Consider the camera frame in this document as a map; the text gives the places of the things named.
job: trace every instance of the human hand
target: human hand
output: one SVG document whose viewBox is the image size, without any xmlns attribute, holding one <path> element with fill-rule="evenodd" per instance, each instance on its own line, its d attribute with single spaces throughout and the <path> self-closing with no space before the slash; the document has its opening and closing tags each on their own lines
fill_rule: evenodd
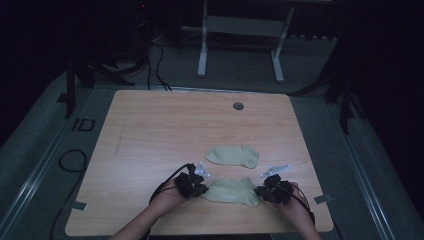
<svg viewBox="0 0 424 240">
<path fill-rule="evenodd" d="M 159 216 L 163 216 L 186 201 L 187 199 L 178 192 L 174 179 L 171 179 L 163 186 L 148 208 L 152 208 Z"/>
<path fill-rule="evenodd" d="M 299 193 L 298 184 L 295 182 L 291 182 L 290 184 L 293 185 L 293 195 L 306 204 L 306 199 Z M 291 197 L 286 205 L 275 203 L 270 203 L 270 205 L 283 215 L 283 217 L 290 223 L 290 225 L 296 229 L 300 235 L 302 235 L 303 239 L 321 239 L 317 230 L 315 229 L 315 225 L 311 220 L 309 212 L 297 199 Z"/>
</svg>

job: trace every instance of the sock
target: sock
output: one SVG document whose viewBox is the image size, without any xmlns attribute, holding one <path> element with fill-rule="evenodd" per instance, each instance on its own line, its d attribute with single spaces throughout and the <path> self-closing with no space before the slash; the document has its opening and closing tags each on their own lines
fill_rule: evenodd
<svg viewBox="0 0 424 240">
<path fill-rule="evenodd" d="M 208 184 L 209 190 L 202 196 L 213 202 L 243 203 L 257 206 L 259 198 L 255 193 L 255 185 L 250 178 L 241 180 L 218 179 Z"/>
<path fill-rule="evenodd" d="M 222 165 L 244 165 L 255 168 L 259 162 L 259 153 L 249 145 L 239 147 L 215 147 L 210 149 L 205 158 L 213 163 Z"/>
</svg>

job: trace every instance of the cable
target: cable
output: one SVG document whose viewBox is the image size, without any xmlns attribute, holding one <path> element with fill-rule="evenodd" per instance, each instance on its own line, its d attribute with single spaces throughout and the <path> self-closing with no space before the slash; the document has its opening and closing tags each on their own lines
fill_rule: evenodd
<svg viewBox="0 0 424 240">
<path fill-rule="evenodd" d="M 67 168 L 67 167 L 65 167 L 63 165 L 63 160 L 64 160 L 65 156 L 67 156 L 69 153 L 72 153 L 72 152 L 81 153 L 81 155 L 83 156 L 84 165 L 83 165 L 83 167 L 81 169 L 76 169 L 76 170 L 75 169 L 69 169 L 69 168 Z M 49 233 L 49 239 L 50 240 L 53 239 L 53 231 L 54 231 L 54 229 L 56 227 L 57 220 L 59 219 L 60 214 L 65 209 L 65 205 L 68 203 L 68 201 L 71 198 L 72 194 L 75 192 L 76 188 L 80 184 L 80 182 L 82 180 L 82 177 L 84 176 L 84 174 L 85 174 L 85 172 L 87 170 L 87 167 L 88 167 L 88 158 L 87 158 L 87 155 L 83 151 L 81 151 L 79 149 L 71 149 L 71 150 L 65 152 L 64 154 L 62 154 L 62 156 L 60 156 L 60 158 L 59 158 L 59 167 L 62 170 L 64 170 L 65 172 L 80 173 L 80 175 L 78 177 L 78 181 L 75 182 L 74 186 L 72 187 L 71 191 L 69 192 L 68 196 L 66 197 L 65 202 L 63 203 L 62 207 L 60 207 L 59 211 L 57 212 L 57 214 L 56 214 L 56 216 L 55 216 L 55 218 L 53 220 L 53 224 L 50 227 L 50 233 Z"/>
<path fill-rule="evenodd" d="M 156 64 L 156 71 L 155 71 L 156 72 L 156 77 L 158 78 L 159 82 L 162 83 L 162 86 L 165 88 L 166 91 L 168 91 L 168 90 L 169 91 L 172 91 L 171 87 L 165 81 L 163 81 L 161 79 L 161 77 L 159 76 L 159 65 L 160 65 L 160 62 L 162 61 L 162 58 L 163 58 L 163 48 L 160 45 L 158 45 L 156 43 L 153 43 L 153 42 L 152 42 L 152 45 L 155 46 L 155 47 L 157 47 L 157 48 L 159 48 L 160 51 L 161 51 L 161 54 L 160 54 L 160 57 L 159 57 L 159 61 Z"/>
<path fill-rule="evenodd" d="M 308 199 L 306 199 L 305 194 L 302 192 L 302 190 L 300 190 L 300 188 L 292 183 L 290 183 L 290 185 L 292 185 L 292 187 L 297 188 L 297 190 L 299 190 L 299 192 L 302 194 L 302 197 L 305 199 L 306 205 L 308 206 L 308 208 L 310 209 L 309 203 L 308 203 Z"/>
</svg>

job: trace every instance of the metal frame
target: metal frame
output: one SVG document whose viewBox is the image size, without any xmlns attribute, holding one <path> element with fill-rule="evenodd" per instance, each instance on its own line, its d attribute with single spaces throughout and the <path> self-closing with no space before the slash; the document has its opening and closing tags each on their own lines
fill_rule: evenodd
<svg viewBox="0 0 424 240">
<path fill-rule="evenodd" d="M 208 15 L 208 1 L 203 1 L 203 27 L 202 48 L 200 50 L 199 68 L 197 75 L 206 75 L 206 62 L 208 57 L 207 35 L 208 32 L 222 32 L 255 36 L 278 37 L 277 47 L 271 51 L 271 60 L 274 67 L 275 79 L 278 83 L 284 81 L 281 70 L 280 54 L 287 30 L 293 16 L 294 7 L 290 7 L 285 21 L 257 20 L 233 17 L 220 17 Z"/>
</svg>

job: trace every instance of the hand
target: hand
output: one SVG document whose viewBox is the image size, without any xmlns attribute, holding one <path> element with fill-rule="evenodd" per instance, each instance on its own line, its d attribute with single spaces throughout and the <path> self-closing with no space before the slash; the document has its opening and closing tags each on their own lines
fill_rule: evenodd
<svg viewBox="0 0 424 240">
<path fill-rule="evenodd" d="M 160 216 L 172 211 L 181 203 L 186 202 L 187 199 L 181 196 L 175 186 L 174 179 L 171 179 L 149 204 L 148 208 L 152 208 Z"/>
<path fill-rule="evenodd" d="M 299 193 L 298 184 L 291 182 L 294 185 L 293 195 L 303 201 L 306 204 L 306 200 Z M 302 235 L 303 239 L 315 240 L 321 239 L 317 230 L 315 229 L 314 223 L 309 216 L 308 211 L 300 204 L 295 198 L 290 198 L 289 202 L 284 204 L 271 204 L 277 209 L 290 225 L 296 229 Z"/>
<path fill-rule="evenodd" d="M 139 213 L 110 239 L 140 239 L 160 217 L 172 211 L 181 203 L 187 201 L 187 199 L 181 196 L 178 192 L 174 179 L 165 184 L 162 189 L 163 191 L 156 195 L 152 202 L 141 213 Z"/>
</svg>

